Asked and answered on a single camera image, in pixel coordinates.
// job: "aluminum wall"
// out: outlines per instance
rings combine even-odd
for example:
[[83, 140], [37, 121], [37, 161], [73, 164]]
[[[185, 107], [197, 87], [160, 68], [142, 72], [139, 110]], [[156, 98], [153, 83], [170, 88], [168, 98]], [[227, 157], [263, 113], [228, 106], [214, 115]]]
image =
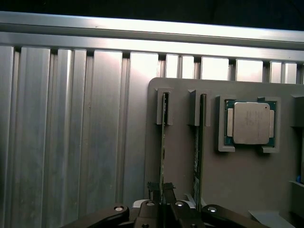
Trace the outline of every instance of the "aluminum wall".
[[[304, 42], [302, 33], [296, 43], [287, 40], [290, 49], [286, 43], [279, 49], [280, 43], [266, 38], [262, 41], [273, 47], [244, 46], [242, 39], [239, 46], [224, 44], [226, 39], [192, 43], [194, 35], [185, 42], [180, 34], [175, 42], [95, 37], [86, 30], [76, 36], [50, 28], [48, 34], [43, 23], [42, 32], [18, 26], [33, 14], [22, 14], [17, 22], [9, 15], [0, 13], [0, 226], [5, 228], [59, 227], [115, 202], [130, 206], [144, 198], [146, 96], [154, 77], [303, 83], [304, 51], [294, 48]], [[65, 22], [62, 17], [58, 26]], [[223, 36], [229, 32], [224, 28]]]

